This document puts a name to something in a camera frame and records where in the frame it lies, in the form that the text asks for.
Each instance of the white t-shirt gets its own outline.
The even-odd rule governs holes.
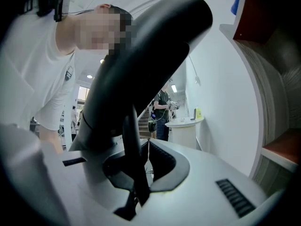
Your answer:
[[[71,121],[73,122],[77,122],[77,118],[78,118],[79,114],[77,113],[77,111],[75,110],[71,110]]]
[[[75,55],[60,54],[53,13],[38,17],[35,12],[12,23],[0,49],[0,123],[29,129],[34,116],[43,127],[58,130],[75,82]],[[67,70],[73,70],[69,80]]]

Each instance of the short dark hair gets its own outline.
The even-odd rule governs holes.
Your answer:
[[[120,30],[125,31],[126,26],[132,24],[133,16],[124,9],[116,7],[114,5],[111,5],[110,8],[113,9],[114,13],[120,14]]]

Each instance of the black curved tube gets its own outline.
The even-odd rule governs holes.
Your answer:
[[[122,134],[127,114],[123,104],[134,105],[140,114],[212,22],[204,0],[161,0],[141,14],[127,28],[124,49],[107,55],[98,70],[72,147],[104,150],[111,146],[111,138]]]

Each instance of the blue object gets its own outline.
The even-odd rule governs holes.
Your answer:
[[[238,9],[239,0],[235,0],[234,4],[231,7],[231,12],[236,15]]]

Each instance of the jeans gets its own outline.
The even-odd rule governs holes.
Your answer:
[[[169,128],[165,123],[168,123],[168,118],[162,118],[157,121],[157,139],[168,141]]]

